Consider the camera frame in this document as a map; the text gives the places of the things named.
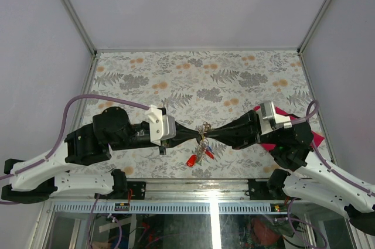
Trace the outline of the key bunch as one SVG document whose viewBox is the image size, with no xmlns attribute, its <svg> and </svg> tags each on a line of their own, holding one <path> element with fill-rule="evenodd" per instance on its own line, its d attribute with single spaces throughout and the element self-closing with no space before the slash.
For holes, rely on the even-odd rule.
<svg viewBox="0 0 375 249">
<path fill-rule="evenodd" d="M 214 152 L 210 147 L 206 133 L 212 129 L 212 126 L 208 122 L 204 122 L 197 130 L 199 132 L 200 138 L 198 139 L 198 145 L 195 152 L 187 160 L 186 165 L 188 167 L 194 167 L 197 164 L 201 164 L 205 157 L 214 159 Z"/>
</svg>

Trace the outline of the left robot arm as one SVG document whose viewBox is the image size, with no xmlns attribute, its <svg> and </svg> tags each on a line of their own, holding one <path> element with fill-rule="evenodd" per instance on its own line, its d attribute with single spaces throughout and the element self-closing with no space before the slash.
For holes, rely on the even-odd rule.
<svg viewBox="0 0 375 249">
<path fill-rule="evenodd" d="M 157 147 L 161 155 L 190 139 L 200 140 L 197 131 L 177 123 L 161 110 L 163 120 L 172 128 L 160 143 L 151 141 L 159 128 L 143 121 L 132 124 L 127 112 L 110 107 L 95 115 L 90 124 L 69 133 L 59 146 L 28 161 L 8 159 L 4 172 L 9 183 L 1 189 L 3 204 L 34 204 L 52 197 L 95 197 L 129 199 L 125 172 L 112 169 L 99 175 L 77 175 L 74 169 L 108 161 L 113 151 Z"/>
</svg>

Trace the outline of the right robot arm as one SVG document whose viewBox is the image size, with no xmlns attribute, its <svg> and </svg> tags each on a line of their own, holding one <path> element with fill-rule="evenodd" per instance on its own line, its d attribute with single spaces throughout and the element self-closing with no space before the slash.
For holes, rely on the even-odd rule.
<svg viewBox="0 0 375 249">
<path fill-rule="evenodd" d="M 315 146 L 307 119 L 260 108 L 204 135 L 233 149 L 273 145 L 270 155 L 280 169 L 267 184 L 272 198 L 286 195 L 312 202 L 340 214 L 356 229 L 374 235 L 374 185 L 324 159 Z"/>
</svg>

